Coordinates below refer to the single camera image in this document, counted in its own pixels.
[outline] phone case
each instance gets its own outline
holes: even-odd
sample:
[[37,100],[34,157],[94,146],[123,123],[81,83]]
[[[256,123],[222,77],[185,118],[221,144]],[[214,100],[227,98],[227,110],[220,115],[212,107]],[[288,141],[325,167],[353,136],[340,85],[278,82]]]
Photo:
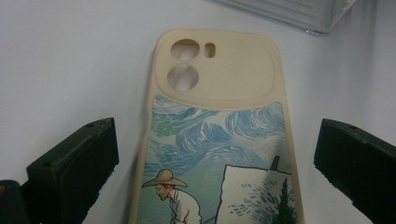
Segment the phone case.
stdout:
[[158,40],[130,224],[304,223],[279,51],[267,37]]

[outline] white table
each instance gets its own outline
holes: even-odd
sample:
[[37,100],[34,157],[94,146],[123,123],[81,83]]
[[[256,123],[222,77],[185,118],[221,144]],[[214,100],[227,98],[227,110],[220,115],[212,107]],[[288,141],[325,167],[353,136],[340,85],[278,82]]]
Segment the white table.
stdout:
[[82,125],[116,120],[120,164],[84,223],[127,223],[150,60],[175,28],[267,35],[281,51],[307,224],[371,223],[313,163],[321,120],[396,146],[396,1],[360,0],[327,36],[205,0],[0,1],[0,179]]

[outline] man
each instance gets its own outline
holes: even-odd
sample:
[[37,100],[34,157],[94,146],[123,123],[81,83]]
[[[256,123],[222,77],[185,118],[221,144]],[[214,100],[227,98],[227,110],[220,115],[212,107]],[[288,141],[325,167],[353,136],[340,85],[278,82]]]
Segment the man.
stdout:
[[201,223],[198,202],[189,193],[176,188],[187,187],[187,184],[174,178],[172,171],[161,170],[154,179],[143,184],[143,188],[148,186],[155,186],[156,193],[162,201],[169,198],[172,209],[171,224]]

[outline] straw hat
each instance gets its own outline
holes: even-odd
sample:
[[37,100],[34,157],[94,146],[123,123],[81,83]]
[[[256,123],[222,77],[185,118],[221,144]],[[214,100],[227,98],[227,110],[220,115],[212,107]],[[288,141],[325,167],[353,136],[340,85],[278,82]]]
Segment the straw hat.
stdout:
[[155,186],[159,184],[187,187],[186,183],[177,178],[174,178],[172,171],[170,170],[161,170],[160,172],[158,172],[157,176],[154,179],[149,180],[148,182],[143,184],[143,187]]

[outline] silicone phone case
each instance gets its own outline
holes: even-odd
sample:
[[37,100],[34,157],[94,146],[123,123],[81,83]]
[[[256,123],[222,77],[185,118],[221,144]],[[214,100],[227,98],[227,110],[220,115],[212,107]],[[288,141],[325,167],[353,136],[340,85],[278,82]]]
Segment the silicone phone case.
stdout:
[[304,223],[279,51],[262,35],[158,41],[130,223]]

